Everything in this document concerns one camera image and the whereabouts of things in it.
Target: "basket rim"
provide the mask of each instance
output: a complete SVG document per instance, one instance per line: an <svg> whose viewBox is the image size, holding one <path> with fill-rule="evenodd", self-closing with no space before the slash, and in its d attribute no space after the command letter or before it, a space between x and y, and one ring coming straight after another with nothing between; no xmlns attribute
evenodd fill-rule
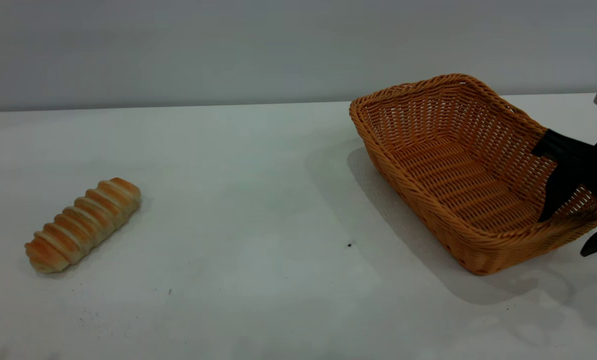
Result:
<svg viewBox="0 0 597 360"><path fill-rule="evenodd" d="M498 110L504 112L513 112L517 116L518 120L522 121L524 125L540 126L542 129L547 128L541 126L537 121L532 119L525 111L518 109L515 105L512 105L508 101L501 98L495 91L493 91L488 85L484 84L481 80L467 75L465 73L449 73L447 75L439 75L428 80L421 80L418 82L405 82L403 84L391 86L379 91L376 91L370 95L361 96L356 98L349 105L349 116L356 125L356 130L361 134L363 132L366 136L361 136L363 141L371 140L372 143L380 150L382 155L386 157L389 162L399 171L399 173L411 183L413 187L424 196L420 196L422 200L427 202L428 208L438 215L444 221L448 221L450 224L461 235L470 239L480 239L480 246L488 246L488 248L500 249L509 248L511 246L518 246L520 244L527 244L532 238L538 239L536 235L543 235L544 233L552 233L556 230L571 230L580 228L585 224L593 221L597 221L597 209L588 210L586 212L577 212L558 219L548 219L542 223L533 223L532 225L525 225L514 230L507 230L503 232L492 232L483 230L482 228L471 225L465 219L454 214L449 207L440 203L436 196L431 194L426 187L424 187L418 180L413 178L406 169L392 156L392 153L387 151L385 146L378 140L376 133L370 128L366 121L361 116L361 110L369 104L378 103L384 100L389 100L396 96L403 96L408 94L414 94L420 92L429 87L442 87L445 84L455 84L461 82L470 84L473 86L482 96L486 96L491 103L498 108Z"/></svg>

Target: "wicker basket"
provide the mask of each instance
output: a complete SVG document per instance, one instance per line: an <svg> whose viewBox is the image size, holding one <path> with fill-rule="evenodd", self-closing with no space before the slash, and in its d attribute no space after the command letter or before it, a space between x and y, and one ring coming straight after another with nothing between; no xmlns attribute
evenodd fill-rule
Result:
<svg viewBox="0 0 597 360"><path fill-rule="evenodd" d="M374 166L458 262L493 274L578 239L597 225L579 187L538 223L556 164L531 155L546 128L474 77L401 84L351 103Z"/></svg>

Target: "spiral bread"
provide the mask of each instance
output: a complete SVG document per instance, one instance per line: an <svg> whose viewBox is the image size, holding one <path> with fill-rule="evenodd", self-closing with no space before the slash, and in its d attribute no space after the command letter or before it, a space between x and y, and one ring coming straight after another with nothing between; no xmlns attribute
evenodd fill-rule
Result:
<svg viewBox="0 0 597 360"><path fill-rule="evenodd" d="M34 232L25 244L29 263L38 272L63 271L120 228L140 205L141 191L131 182L118 177L99 182Z"/></svg>

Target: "white wall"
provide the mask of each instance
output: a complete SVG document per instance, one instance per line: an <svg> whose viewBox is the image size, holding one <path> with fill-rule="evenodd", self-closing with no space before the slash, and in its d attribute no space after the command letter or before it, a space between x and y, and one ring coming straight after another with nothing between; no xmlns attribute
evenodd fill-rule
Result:
<svg viewBox="0 0 597 360"><path fill-rule="evenodd" d="M0 110L597 88L597 0L0 0Z"/></svg>

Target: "white table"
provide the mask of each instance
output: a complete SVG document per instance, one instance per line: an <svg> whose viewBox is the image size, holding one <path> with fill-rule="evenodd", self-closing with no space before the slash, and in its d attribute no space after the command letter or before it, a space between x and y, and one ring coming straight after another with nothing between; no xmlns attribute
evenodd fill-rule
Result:
<svg viewBox="0 0 597 360"><path fill-rule="evenodd" d="M593 94L507 99L597 140ZM597 359L584 240L470 274L375 171L348 105L0 112L0 360ZM35 273L33 232L116 176L139 212Z"/></svg>

